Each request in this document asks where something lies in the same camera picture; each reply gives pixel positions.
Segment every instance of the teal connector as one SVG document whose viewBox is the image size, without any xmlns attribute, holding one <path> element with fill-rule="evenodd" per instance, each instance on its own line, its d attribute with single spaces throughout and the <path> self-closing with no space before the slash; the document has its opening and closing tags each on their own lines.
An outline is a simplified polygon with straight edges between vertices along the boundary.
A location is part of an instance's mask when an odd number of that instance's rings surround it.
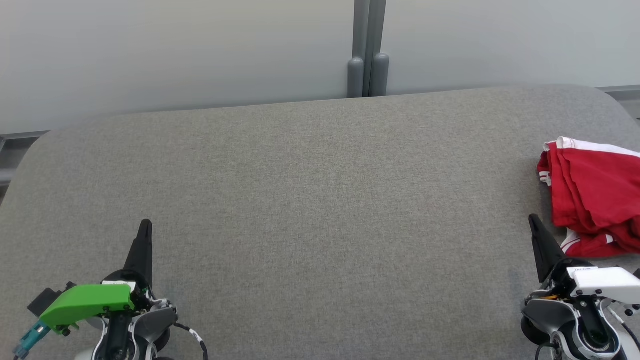
<svg viewBox="0 0 640 360">
<path fill-rule="evenodd" d="M 50 330 L 50 327 L 46 326 L 39 320 L 34 326 L 32 326 L 31 330 L 29 330 L 22 339 L 20 339 L 20 345 L 15 347 L 13 354 L 19 359 L 24 360 L 29 355 L 29 350 L 31 350 L 38 341 L 42 340 Z"/>
</svg>

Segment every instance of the black circular wheel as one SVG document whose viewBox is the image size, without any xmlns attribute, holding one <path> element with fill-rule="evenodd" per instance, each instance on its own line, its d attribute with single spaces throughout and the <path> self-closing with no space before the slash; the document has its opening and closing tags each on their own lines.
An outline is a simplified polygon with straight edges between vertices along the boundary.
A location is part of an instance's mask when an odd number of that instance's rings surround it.
<svg viewBox="0 0 640 360">
<path fill-rule="evenodd" d="M 169 342 L 169 338 L 171 337 L 171 329 L 165 330 L 162 335 L 158 338 L 158 340 L 154 341 L 154 345 L 156 346 L 156 350 L 158 352 L 162 351 L 166 344 Z"/>
<path fill-rule="evenodd" d="M 520 328 L 522 329 L 522 333 L 524 334 L 524 336 L 526 336 L 529 341 L 536 345 L 548 343 L 550 340 L 549 335 L 546 332 L 540 331 L 537 327 L 535 327 L 535 325 L 533 325 L 531 320 L 527 319 L 524 316 L 520 321 Z"/>
</svg>

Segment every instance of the red fabric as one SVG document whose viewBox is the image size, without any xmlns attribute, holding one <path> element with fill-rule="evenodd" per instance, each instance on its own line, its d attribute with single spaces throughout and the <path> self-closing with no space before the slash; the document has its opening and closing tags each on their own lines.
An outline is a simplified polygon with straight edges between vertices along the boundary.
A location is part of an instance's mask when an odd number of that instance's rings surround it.
<svg viewBox="0 0 640 360">
<path fill-rule="evenodd" d="M 589 258 L 640 253 L 640 154 L 561 139 L 547 144 L 538 172 L 543 181 L 549 172 L 554 224 L 579 234 L 563 250 Z"/>
</svg>

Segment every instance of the gray fabric surface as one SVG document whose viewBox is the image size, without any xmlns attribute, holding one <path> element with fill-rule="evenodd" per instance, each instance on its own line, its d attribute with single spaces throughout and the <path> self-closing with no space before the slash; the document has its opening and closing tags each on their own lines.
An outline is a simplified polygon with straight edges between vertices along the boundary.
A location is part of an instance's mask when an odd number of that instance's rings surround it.
<svg viewBox="0 0 640 360">
<path fill-rule="evenodd" d="M 0 206 L 0 350 L 45 287 L 120 268 L 154 223 L 155 292 L 213 359 L 532 359 L 535 166 L 566 135 L 640 151 L 613 99 L 577 86 L 128 115 L 52 131 Z M 636 256 L 599 261 L 629 269 Z M 640 332 L 640 324 L 631 326 Z M 98 332 L 48 336 L 72 359 Z M 166 356 L 200 359 L 176 329 Z"/>
</svg>

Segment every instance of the white wall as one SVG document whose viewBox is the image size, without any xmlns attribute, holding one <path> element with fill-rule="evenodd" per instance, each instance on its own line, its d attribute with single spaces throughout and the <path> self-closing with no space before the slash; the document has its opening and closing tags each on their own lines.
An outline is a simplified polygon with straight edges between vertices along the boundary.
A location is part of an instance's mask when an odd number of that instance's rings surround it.
<svg viewBox="0 0 640 360">
<path fill-rule="evenodd" d="M 387 0 L 387 93 L 640 85 L 638 0 Z"/>
<path fill-rule="evenodd" d="M 353 2 L 0 0 L 0 134 L 346 96 Z"/>
</svg>

